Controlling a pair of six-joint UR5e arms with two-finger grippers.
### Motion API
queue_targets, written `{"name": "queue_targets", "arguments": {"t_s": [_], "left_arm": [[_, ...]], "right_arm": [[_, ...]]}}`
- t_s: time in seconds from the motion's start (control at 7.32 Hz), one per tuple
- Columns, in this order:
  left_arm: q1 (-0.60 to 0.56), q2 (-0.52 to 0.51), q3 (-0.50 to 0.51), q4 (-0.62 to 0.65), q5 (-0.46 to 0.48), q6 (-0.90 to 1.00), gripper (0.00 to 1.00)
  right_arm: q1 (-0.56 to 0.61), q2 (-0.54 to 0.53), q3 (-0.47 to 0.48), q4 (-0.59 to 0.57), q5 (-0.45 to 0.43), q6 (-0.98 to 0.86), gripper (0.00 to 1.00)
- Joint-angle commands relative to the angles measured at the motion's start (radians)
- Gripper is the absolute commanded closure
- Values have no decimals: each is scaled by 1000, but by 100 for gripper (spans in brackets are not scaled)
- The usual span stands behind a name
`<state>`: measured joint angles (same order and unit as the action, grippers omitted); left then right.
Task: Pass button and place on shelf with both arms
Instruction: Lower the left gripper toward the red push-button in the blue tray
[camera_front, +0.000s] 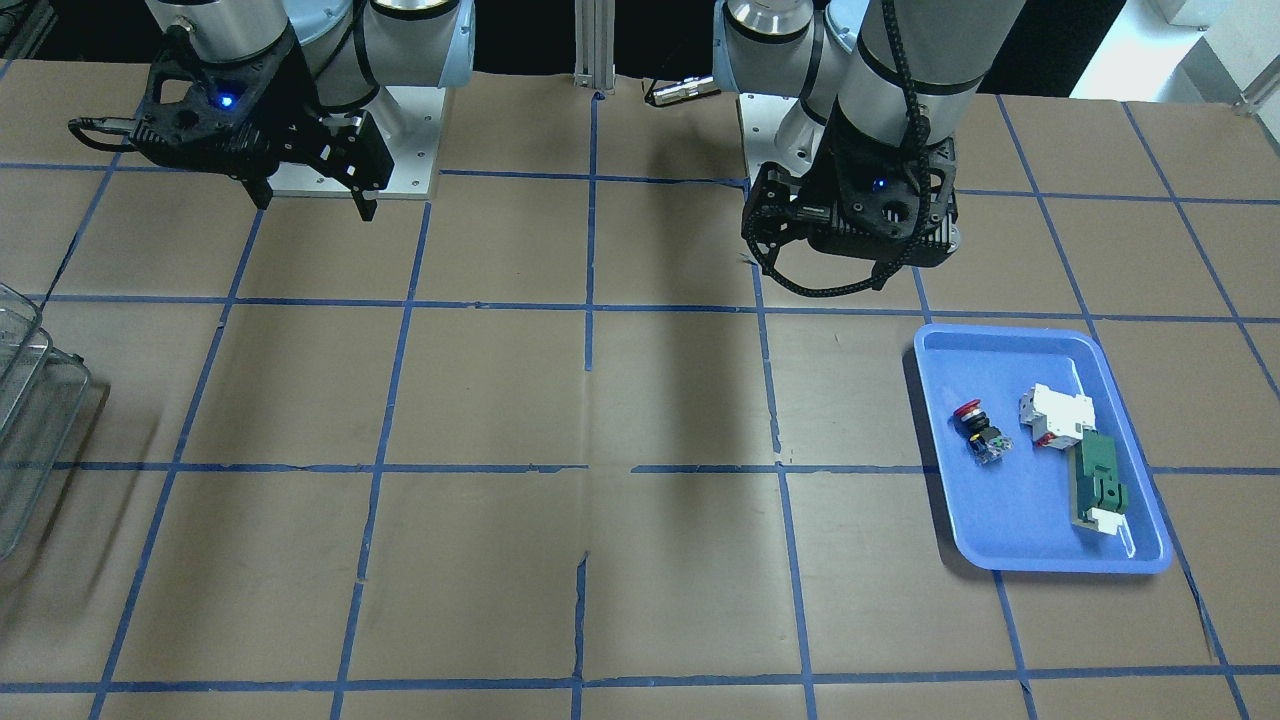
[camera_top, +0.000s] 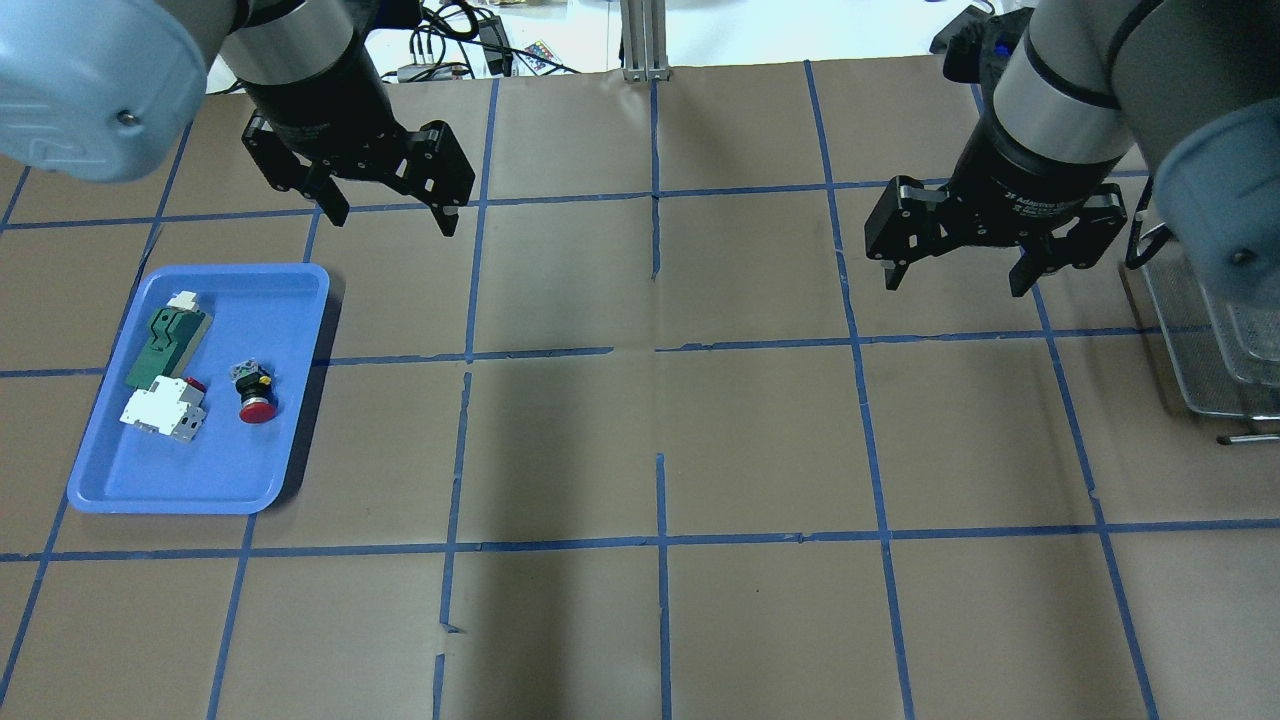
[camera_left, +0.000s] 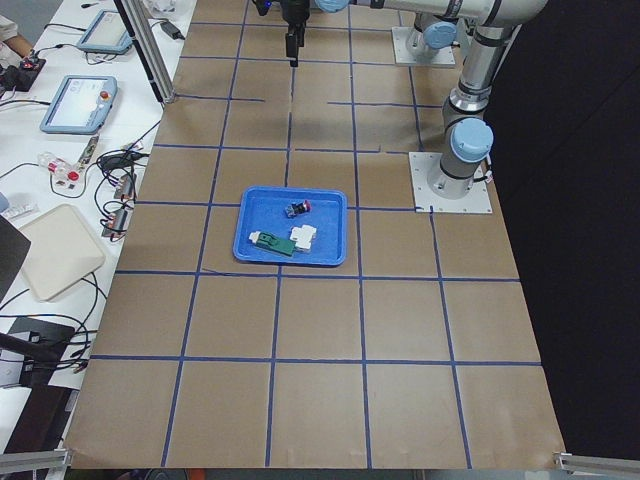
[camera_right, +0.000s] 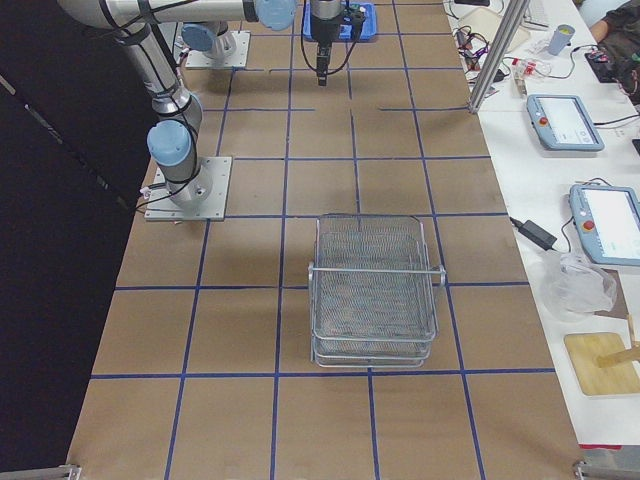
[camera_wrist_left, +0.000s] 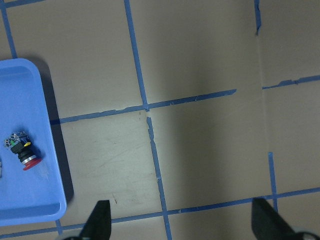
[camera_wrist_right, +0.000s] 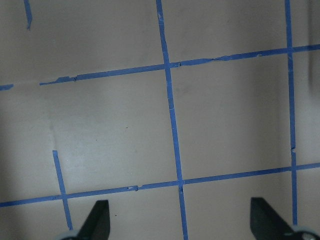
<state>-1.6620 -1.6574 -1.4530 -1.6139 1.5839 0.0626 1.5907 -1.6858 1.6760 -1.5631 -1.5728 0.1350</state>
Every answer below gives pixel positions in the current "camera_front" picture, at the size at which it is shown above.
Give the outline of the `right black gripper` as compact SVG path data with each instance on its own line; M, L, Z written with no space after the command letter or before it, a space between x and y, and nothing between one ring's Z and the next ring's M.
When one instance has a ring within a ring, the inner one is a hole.
M261 53L223 64L197 55L191 31L166 28L128 140L156 165L241 182L260 211L274 199L270 176L288 161L342 183L372 222L393 172L369 111L323 110L289 26Z

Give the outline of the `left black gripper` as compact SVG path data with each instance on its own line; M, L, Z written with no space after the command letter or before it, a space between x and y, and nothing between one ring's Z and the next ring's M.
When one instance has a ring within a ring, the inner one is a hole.
M818 252L886 268L932 268L960 247L952 137L920 151L900 129L888 143L858 129L835 106L810 169L792 176L767 161L751 184L741 234L765 263L804 241Z

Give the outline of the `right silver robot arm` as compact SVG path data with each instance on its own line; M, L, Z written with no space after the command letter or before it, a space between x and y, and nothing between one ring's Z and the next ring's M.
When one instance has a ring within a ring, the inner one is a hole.
M116 132L157 167L278 196L433 193L449 92L474 68L471 1L151 1L163 41Z

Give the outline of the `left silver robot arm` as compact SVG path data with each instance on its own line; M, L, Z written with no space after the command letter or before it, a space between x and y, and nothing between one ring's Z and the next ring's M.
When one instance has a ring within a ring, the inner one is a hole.
M714 77L795 101L790 159L754 170L742 237L938 266L959 249L955 135L1021 1L719 1Z

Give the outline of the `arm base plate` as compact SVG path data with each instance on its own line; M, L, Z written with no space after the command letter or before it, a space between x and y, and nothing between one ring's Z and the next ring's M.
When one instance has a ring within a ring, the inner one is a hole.
M367 109L394 160L389 187L378 192L379 200L430 199L452 95L452 88L389 86L370 102ZM282 197L349 199L342 183L298 164L282 164L269 183Z
M740 94L737 105L749 188L768 161L795 178L810 170L826 126L810 117L800 99Z

